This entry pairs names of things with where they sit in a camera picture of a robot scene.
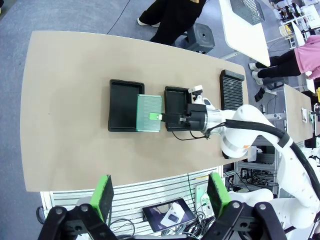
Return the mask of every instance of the white table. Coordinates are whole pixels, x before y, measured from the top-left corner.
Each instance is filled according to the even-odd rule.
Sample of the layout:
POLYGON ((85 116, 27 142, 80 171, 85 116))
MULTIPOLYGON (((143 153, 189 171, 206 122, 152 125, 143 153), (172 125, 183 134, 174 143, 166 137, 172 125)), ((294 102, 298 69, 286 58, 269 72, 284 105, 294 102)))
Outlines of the white table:
POLYGON ((262 24, 251 25, 236 15, 232 10, 230 0, 219 0, 219 3, 226 44, 235 50, 221 59, 226 60, 242 53, 265 66, 270 66, 262 24))

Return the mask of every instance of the floor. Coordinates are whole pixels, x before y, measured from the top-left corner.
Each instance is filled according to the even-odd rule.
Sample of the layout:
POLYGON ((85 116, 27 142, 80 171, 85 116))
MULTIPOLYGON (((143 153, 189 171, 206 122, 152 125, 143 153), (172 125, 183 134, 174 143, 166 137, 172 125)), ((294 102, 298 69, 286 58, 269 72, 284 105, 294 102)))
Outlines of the floor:
MULTIPOLYGON (((156 32, 150 26, 141 27, 137 18, 153 0, 4 0, 8 4, 0 15, 0 239, 37 239, 41 225, 36 219, 36 208, 41 205, 38 192, 26 192, 20 151, 20 101, 24 64, 32 31, 60 30, 106 34, 127 5, 118 22, 109 34, 149 40, 156 32)), ((266 40, 280 36, 278 23, 272 10, 261 4, 266 21, 263 23, 266 40)), ((220 57, 233 51, 227 46, 221 22, 218 0, 209 0, 198 23, 208 25, 213 32, 215 48, 208 53, 220 57)), ((272 53, 281 54, 288 49, 284 41, 272 46, 272 53)), ((249 103, 258 107, 267 106, 268 113, 285 109, 284 96, 277 98, 266 94, 256 103, 254 95, 259 86, 251 77, 245 55, 229 59, 244 66, 249 92, 249 103)), ((297 85, 295 79, 290 85, 297 85)))

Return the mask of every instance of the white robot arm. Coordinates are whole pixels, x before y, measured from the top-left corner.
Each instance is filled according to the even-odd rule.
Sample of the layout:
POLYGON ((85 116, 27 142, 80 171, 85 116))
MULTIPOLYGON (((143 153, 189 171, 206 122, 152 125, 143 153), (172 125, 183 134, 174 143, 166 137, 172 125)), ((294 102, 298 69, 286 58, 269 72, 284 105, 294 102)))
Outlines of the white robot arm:
MULTIPOLYGON (((236 111, 219 110, 207 98, 201 96, 202 86, 190 89, 189 93, 195 95, 194 104, 206 106, 205 123, 203 128, 198 130, 207 136, 220 134, 221 148, 227 156, 243 157, 258 136, 265 137, 281 153, 277 182, 295 198, 278 198, 270 201, 269 193, 261 193, 261 191, 256 193, 265 196, 264 201, 270 201, 281 222, 293 225, 295 228, 309 227, 320 211, 319 196, 314 190, 315 182, 319 184, 318 179, 320 179, 315 161, 308 159, 308 162, 305 160, 302 164, 298 157, 301 158, 304 155, 297 157, 296 152, 299 148, 293 140, 287 134, 281 134, 281 131, 275 128, 254 106, 243 105, 236 111), (309 176, 312 171, 313 182, 309 176)), ((256 197, 256 202, 261 200, 260 197, 256 197)))

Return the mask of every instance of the desk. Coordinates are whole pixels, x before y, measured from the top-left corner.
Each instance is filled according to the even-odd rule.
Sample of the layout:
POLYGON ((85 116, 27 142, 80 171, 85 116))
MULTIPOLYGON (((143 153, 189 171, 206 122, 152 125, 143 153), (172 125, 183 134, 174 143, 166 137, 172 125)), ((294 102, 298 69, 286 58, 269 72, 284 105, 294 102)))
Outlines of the desk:
MULTIPOLYGON (((105 174, 112 175, 114 186, 133 184, 234 162, 223 158, 218 135, 178 141, 164 124, 159 133, 108 131, 110 79, 142 82, 148 95, 163 95, 165 86, 203 85, 204 95, 219 108, 224 69, 246 75, 238 64, 158 43, 33 32, 20 113, 26 190, 92 189, 105 174)), ((242 86, 247 104, 247 82, 242 86)))
POLYGON ((240 53, 270 66, 268 47, 262 24, 251 25, 232 11, 230 0, 219 0, 226 44, 235 52, 221 57, 228 59, 240 53))
POLYGON ((311 111, 310 97, 285 84, 284 99, 286 112, 286 131, 295 143, 312 138, 313 125, 307 119, 302 121, 301 108, 311 111))

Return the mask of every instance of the black tray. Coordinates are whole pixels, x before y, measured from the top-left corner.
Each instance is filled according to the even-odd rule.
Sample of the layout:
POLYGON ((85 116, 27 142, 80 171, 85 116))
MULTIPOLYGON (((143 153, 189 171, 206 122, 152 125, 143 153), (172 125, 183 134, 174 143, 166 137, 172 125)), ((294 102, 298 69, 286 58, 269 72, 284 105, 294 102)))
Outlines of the black tray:
MULTIPOLYGON (((164 90, 164 108, 167 114, 184 114, 187 105, 192 103, 192 96, 188 93, 188 88, 166 86, 164 90)), ((187 128, 175 124, 165 123, 168 132, 188 131, 187 128)))
POLYGON ((110 80, 109 132, 136 132, 138 94, 145 94, 143 83, 110 80))

